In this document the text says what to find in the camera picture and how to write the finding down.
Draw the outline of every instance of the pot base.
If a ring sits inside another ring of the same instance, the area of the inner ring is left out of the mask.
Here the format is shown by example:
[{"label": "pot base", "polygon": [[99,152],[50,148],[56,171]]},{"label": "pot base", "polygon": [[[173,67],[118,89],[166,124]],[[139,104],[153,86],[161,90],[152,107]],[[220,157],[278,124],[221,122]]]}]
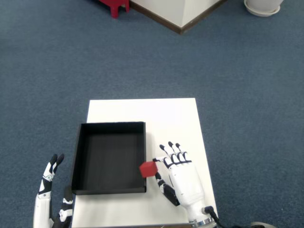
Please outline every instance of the pot base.
[{"label": "pot base", "polygon": [[277,9],[275,9],[274,11],[270,12],[270,13],[265,13],[265,12],[259,12],[257,10],[254,10],[252,8],[250,8],[247,4],[247,0],[244,0],[244,5],[246,6],[248,12],[250,12],[253,15],[259,16],[259,17],[270,17],[274,14],[276,14],[278,11],[280,11],[281,7],[279,6]]}]

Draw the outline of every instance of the white wall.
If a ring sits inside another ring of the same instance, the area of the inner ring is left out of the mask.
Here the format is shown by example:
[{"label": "white wall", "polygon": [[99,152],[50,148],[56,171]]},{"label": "white wall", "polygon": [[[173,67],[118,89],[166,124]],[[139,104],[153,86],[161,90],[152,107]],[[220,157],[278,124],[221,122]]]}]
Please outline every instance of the white wall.
[{"label": "white wall", "polygon": [[138,5],[182,27],[185,2],[189,0],[132,0]]},{"label": "white wall", "polygon": [[183,27],[219,0],[132,0],[138,5]]},{"label": "white wall", "polygon": [[181,26],[192,21],[218,1],[219,0],[186,0]]}]

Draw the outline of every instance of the baseboard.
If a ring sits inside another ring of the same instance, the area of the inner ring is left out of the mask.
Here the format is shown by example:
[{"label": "baseboard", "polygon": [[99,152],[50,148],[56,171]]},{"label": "baseboard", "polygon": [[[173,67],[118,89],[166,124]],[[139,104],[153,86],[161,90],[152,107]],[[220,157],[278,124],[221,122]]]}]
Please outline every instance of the baseboard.
[{"label": "baseboard", "polygon": [[183,34],[185,31],[188,29],[192,28],[195,26],[199,21],[202,19],[206,18],[212,11],[214,11],[217,7],[219,7],[221,4],[223,4],[227,0],[219,0],[217,3],[215,3],[213,6],[209,7],[207,10],[199,14],[196,18],[194,18],[192,21],[188,22],[186,25],[183,27],[179,27],[172,22],[166,20],[165,18],[153,13],[152,11],[138,5],[137,3],[130,1],[130,7],[135,9],[136,11],[142,13],[143,15],[157,21],[158,23],[166,26],[167,28],[171,29],[172,31],[178,33],[178,34]]}]

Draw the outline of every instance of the red stool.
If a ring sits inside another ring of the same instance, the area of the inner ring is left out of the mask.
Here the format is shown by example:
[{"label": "red stool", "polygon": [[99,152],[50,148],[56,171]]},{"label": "red stool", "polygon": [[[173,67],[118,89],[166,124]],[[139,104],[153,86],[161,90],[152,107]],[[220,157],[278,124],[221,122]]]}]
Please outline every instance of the red stool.
[{"label": "red stool", "polygon": [[99,0],[99,1],[111,8],[112,18],[118,18],[118,7],[120,7],[121,5],[125,5],[126,12],[129,12],[130,10],[129,0]]}]

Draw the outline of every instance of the metal ring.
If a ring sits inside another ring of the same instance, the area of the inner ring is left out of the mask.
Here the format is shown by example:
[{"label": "metal ring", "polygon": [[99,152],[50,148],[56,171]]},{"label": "metal ring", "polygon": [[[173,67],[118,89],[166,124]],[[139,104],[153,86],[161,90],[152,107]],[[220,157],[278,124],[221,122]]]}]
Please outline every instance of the metal ring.
[{"label": "metal ring", "polygon": [[207,225],[211,222],[213,222],[213,218],[207,218],[201,222],[197,222],[197,220],[195,219],[194,221],[191,221],[190,224],[191,224],[192,228],[197,228],[197,227],[202,227],[204,225]]}]

